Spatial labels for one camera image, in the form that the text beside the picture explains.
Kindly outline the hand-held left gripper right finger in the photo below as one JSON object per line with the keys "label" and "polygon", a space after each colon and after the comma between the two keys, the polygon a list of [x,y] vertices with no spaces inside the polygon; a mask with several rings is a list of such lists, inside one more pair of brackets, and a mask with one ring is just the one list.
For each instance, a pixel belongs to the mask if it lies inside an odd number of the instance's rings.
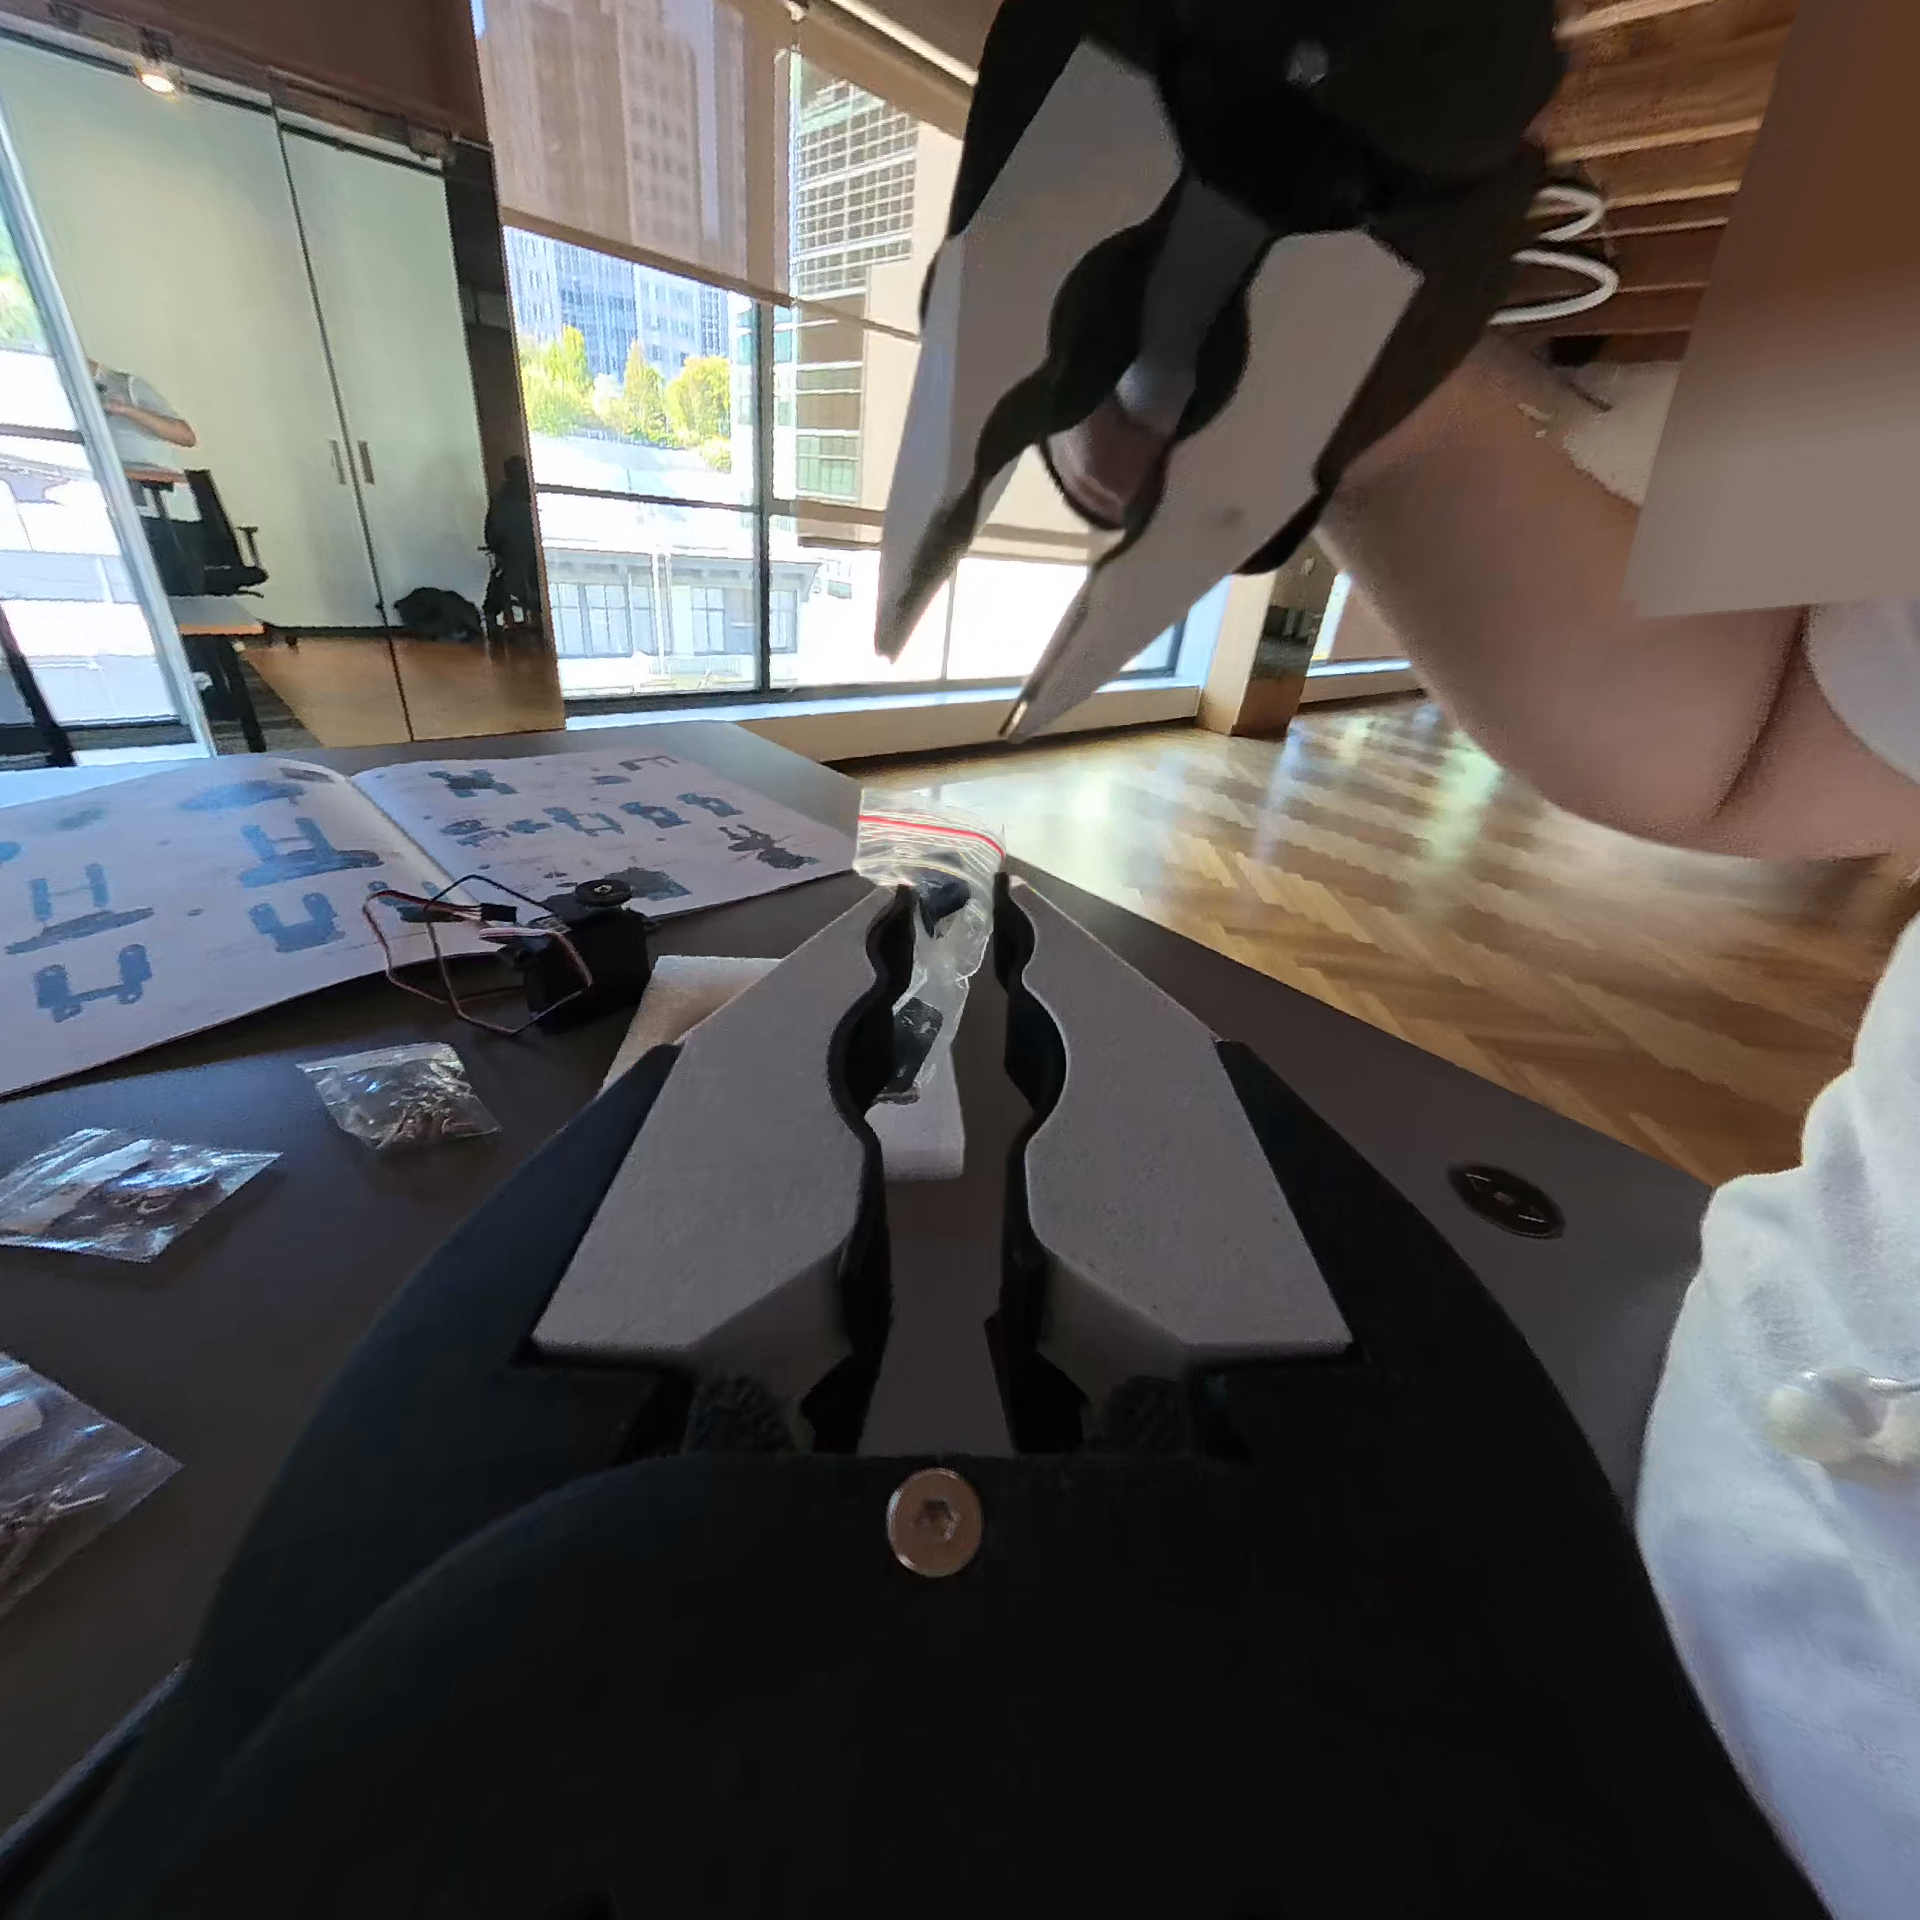
{"label": "hand-held left gripper right finger", "polygon": [[1206,1382],[1350,1359],[1219,1035],[1027,880],[992,959],[1029,1110],[987,1324],[1014,1450],[1180,1450]]}

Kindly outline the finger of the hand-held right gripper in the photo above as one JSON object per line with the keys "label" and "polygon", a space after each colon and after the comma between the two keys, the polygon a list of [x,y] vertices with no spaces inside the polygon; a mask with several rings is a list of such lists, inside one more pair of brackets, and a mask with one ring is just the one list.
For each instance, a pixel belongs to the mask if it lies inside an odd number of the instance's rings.
{"label": "finger of the hand-held right gripper", "polygon": [[1124,536],[1072,600],[1001,737],[1025,743],[1306,513],[1315,468],[1421,276],[1371,236],[1277,240],[1243,289],[1243,367],[1219,412],[1153,446]]}
{"label": "finger of the hand-held right gripper", "polygon": [[1067,279],[1182,171],[1150,72],[1084,40],[982,199],[930,260],[920,363],[880,527],[876,651],[899,658],[1006,478],[1066,404]]}

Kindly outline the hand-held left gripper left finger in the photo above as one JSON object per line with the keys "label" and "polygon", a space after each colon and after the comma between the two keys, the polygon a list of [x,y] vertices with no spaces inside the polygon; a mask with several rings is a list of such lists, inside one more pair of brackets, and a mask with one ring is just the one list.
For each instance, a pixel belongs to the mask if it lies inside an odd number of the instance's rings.
{"label": "hand-held left gripper left finger", "polygon": [[880,1144],[920,913],[876,887],[680,1042],[532,1345],[764,1388],[858,1450],[893,1318]]}

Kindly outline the white foam block round hole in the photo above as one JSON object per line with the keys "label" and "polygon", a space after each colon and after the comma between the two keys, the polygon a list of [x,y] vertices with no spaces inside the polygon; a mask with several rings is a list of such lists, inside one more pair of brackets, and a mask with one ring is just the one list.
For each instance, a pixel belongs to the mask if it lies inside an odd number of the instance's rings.
{"label": "white foam block round hole", "polygon": [[[701,1019],[776,971],[772,959],[665,956],[640,998],[624,1040],[601,1081],[601,1091],[635,1067],[653,1048],[676,1046]],[[939,1046],[928,1056],[925,1075],[904,1095],[884,1097],[869,1111],[880,1144],[886,1180],[893,1185],[955,1182],[964,1174],[966,1129],[955,1086],[954,1050]]]}

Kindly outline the clear zip bag red strip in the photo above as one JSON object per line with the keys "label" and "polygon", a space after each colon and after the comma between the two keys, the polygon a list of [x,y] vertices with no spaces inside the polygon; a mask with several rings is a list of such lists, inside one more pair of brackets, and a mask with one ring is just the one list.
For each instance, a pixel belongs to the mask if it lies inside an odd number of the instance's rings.
{"label": "clear zip bag red strip", "polygon": [[854,871],[914,898],[914,959],[893,1009],[893,1070],[886,1105],[925,1099],[941,1081],[955,1028],[989,940],[998,836],[973,817],[880,790],[864,790],[854,828]]}

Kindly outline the person's right forearm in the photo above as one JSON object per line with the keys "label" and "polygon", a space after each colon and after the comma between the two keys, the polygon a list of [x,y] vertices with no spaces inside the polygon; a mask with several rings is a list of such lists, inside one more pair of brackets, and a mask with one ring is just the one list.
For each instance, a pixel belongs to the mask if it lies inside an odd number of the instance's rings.
{"label": "person's right forearm", "polygon": [[1915,785],[1845,727],[1805,611],[1643,616],[1640,513],[1530,419],[1494,344],[1346,472],[1328,553],[1453,722],[1578,818],[1762,860],[1884,858]]}

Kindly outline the black round desk socket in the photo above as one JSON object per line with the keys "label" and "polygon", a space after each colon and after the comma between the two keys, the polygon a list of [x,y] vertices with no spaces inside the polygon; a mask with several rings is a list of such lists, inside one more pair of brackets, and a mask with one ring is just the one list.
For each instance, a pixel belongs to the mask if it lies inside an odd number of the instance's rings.
{"label": "black round desk socket", "polygon": [[1554,1242],[1568,1231],[1564,1209],[1544,1187],[1492,1163],[1457,1163],[1448,1182],[1460,1206],[1501,1232],[1530,1242]]}

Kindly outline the dark grey desk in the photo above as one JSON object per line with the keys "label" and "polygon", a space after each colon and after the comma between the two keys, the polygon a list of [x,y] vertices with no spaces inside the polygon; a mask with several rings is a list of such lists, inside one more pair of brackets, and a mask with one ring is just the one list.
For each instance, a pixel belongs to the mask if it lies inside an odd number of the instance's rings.
{"label": "dark grey desk", "polygon": [[[662,727],[723,772],[848,826],[858,786],[978,817],[1084,929],[1230,1040],[1257,1050],[1480,1272],[1547,1360],[1613,1478],[1696,1259],[1708,1187],[1552,1070],[1572,1042],[1544,959],[1466,929],[1448,892],[1568,892],[1587,854],[1642,850],[1550,811],[1428,705],[1322,710],[1281,745],[1201,727],[1067,737],[1021,752],[817,763],[721,724]],[[5,1250],[5,1356],[178,1464],[163,1491],[5,1616],[5,1838],[105,1784],[163,1696],[267,1481],[396,1289],[587,1102],[624,1023],[554,1042],[472,1040],[500,1136],[382,1160],[320,1113],[298,1060],[326,1042],[443,1039],[386,983],[326,991],[5,1105],[5,1168],[80,1127],[267,1148],[277,1163],[153,1265]],[[1520,1239],[1449,1187],[1509,1168],[1564,1209]]]}

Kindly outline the person's right hand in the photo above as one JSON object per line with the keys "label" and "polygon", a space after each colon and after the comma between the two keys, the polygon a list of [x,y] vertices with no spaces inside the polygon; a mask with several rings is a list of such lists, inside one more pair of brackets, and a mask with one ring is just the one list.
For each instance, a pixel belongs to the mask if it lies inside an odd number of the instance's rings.
{"label": "person's right hand", "polygon": [[1192,369],[1137,359],[1080,424],[1048,436],[1043,460],[1072,513],[1115,534],[1172,446],[1193,395]]}

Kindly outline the large glass window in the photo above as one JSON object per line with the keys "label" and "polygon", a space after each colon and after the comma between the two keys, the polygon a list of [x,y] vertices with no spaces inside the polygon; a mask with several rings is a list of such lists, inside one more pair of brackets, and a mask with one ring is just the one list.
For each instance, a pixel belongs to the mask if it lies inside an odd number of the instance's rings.
{"label": "large glass window", "polygon": [[1097,540],[1025,456],[899,658],[880,510],[921,355],[506,227],[549,628],[577,711],[1020,683]]}

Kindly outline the white blue instruction booklet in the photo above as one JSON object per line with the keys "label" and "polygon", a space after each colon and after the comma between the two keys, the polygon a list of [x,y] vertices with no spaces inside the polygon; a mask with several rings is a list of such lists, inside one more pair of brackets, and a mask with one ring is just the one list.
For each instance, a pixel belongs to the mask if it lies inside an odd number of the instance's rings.
{"label": "white blue instruction booklet", "polygon": [[389,970],[491,956],[589,880],[659,921],[850,873],[818,823],[684,752],[189,761],[3,815],[3,1092]]}

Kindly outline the small wooden table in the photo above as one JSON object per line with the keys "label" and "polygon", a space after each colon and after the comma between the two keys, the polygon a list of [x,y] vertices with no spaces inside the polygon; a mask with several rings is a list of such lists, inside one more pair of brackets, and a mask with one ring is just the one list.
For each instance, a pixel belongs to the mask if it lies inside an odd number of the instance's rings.
{"label": "small wooden table", "polygon": [[252,754],[270,748],[257,711],[243,654],[250,640],[265,640],[267,624],[240,598],[176,598],[170,601],[182,650],[182,678],[211,730],[235,730]]}

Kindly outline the white double-door cabinet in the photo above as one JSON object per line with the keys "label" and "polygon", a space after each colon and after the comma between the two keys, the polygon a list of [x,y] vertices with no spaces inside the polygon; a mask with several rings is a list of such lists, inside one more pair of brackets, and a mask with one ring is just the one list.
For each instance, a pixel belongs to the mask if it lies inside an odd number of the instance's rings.
{"label": "white double-door cabinet", "polygon": [[5,634],[76,745],[248,752],[185,682],[185,480],[129,480],[89,358],[193,424],[185,467],[257,528],[270,582],[235,598],[270,632],[243,654],[270,748],[562,724],[544,628],[393,624],[417,588],[482,611],[489,495],[525,458],[489,191],[461,137],[5,6]]}

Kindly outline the black swivel chair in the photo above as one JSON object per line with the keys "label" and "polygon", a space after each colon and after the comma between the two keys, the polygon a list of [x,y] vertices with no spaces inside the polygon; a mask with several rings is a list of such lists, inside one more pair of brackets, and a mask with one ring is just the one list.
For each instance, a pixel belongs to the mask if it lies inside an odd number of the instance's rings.
{"label": "black swivel chair", "polygon": [[259,563],[257,528],[235,527],[206,468],[185,468],[182,483],[195,505],[193,519],[176,522],[182,552],[180,591],[187,598],[235,598],[270,582]]}

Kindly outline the wooden wall shelf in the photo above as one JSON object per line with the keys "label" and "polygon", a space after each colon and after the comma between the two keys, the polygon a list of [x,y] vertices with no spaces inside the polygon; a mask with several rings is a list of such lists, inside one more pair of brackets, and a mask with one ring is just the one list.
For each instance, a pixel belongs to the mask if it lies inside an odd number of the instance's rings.
{"label": "wooden wall shelf", "polygon": [[86,12],[150,30],[180,57],[227,57],[424,128],[489,140],[467,3],[94,3]]}

